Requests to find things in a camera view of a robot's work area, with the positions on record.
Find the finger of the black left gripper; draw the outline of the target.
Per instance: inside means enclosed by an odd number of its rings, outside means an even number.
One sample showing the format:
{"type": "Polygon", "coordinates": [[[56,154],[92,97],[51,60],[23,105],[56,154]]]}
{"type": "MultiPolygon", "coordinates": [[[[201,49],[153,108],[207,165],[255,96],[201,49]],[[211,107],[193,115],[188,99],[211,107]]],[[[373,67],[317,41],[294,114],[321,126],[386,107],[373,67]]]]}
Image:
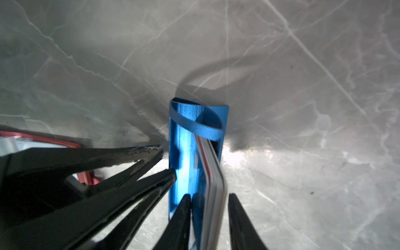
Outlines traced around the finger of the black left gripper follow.
{"type": "Polygon", "coordinates": [[[69,250],[106,227],[141,198],[175,183],[173,169],[101,192],[37,219],[1,232],[1,249],[69,250]]]}
{"type": "Polygon", "coordinates": [[[73,174],[134,163],[89,188],[89,194],[97,194],[138,180],[162,159],[163,154],[160,145],[118,149],[32,148],[1,157],[1,194],[50,196],[73,174]]]}

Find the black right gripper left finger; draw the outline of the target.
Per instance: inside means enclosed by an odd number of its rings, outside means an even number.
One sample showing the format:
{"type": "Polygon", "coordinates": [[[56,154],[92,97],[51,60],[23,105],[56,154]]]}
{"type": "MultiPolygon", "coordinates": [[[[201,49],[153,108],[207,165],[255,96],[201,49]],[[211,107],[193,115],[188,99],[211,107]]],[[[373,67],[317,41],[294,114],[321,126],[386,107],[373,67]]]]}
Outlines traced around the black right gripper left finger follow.
{"type": "Polygon", "coordinates": [[[191,196],[185,194],[153,250],[189,249],[191,205],[191,196]]]}

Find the red leather card holder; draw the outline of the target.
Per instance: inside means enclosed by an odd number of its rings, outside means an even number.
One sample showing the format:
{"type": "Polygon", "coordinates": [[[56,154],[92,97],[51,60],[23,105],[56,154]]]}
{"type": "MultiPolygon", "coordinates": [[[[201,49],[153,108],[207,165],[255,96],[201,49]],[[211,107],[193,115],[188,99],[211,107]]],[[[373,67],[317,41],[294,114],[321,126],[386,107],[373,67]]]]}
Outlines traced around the red leather card holder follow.
{"type": "MultiPolygon", "coordinates": [[[[38,135],[1,130],[1,157],[32,148],[81,149],[82,146],[38,135]]],[[[101,182],[93,170],[73,174],[73,176],[82,184],[95,185],[101,182]]]]}

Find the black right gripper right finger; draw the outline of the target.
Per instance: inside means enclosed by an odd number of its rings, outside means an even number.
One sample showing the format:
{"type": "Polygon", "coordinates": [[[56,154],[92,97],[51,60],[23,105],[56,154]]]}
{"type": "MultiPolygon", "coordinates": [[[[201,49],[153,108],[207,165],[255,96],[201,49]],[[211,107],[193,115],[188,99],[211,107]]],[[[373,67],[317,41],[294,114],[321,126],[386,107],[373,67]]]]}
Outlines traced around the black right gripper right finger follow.
{"type": "Polygon", "coordinates": [[[229,194],[228,214],[232,250],[268,250],[234,193],[229,194]]]}

